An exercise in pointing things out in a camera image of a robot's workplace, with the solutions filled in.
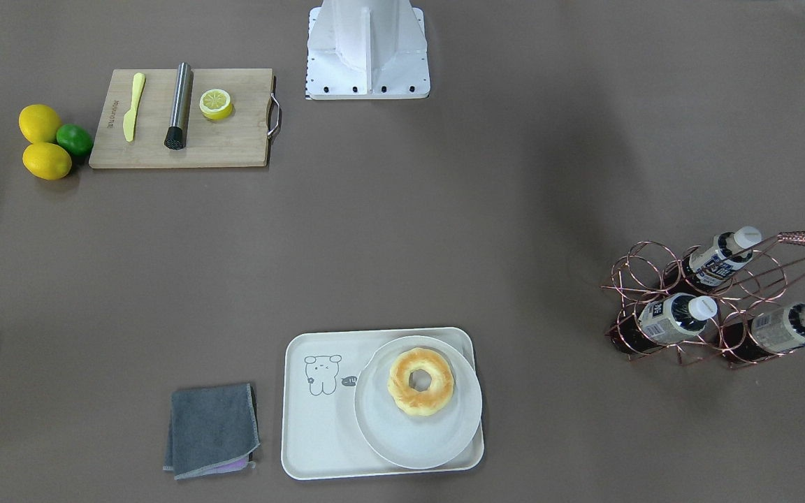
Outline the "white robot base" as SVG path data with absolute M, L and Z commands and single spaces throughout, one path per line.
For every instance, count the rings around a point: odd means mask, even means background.
M 425 16 L 409 1 L 324 1 L 310 10 L 309 100 L 425 99 Z

